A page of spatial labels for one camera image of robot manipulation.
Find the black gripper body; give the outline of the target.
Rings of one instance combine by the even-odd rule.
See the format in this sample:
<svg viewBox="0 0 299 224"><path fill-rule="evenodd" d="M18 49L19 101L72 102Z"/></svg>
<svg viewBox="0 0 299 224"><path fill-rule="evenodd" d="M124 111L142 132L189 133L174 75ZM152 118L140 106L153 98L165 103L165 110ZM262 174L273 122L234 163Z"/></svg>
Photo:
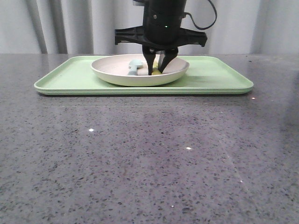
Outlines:
<svg viewBox="0 0 299 224"><path fill-rule="evenodd" d="M178 39L185 0L145 0L143 28L145 39L157 45L173 45Z"/></svg>

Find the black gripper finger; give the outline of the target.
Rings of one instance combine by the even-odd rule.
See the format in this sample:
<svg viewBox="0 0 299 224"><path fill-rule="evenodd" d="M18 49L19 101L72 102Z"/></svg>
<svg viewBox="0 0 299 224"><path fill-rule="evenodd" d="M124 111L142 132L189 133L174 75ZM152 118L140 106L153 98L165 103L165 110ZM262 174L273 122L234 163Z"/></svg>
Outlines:
<svg viewBox="0 0 299 224"><path fill-rule="evenodd" d="M152 48L143 48L142 53L148 66L148 75L151 76L153 72L153 64L155 60L155 50Z"/></svg>
<svg viewBox="0 0 299 224"><path fill-rule="evenodd" d="M158 70L163 72L168 64L176 58L178 55L178 49L167 49L160 52L159 61L158 61Z"/></svg>

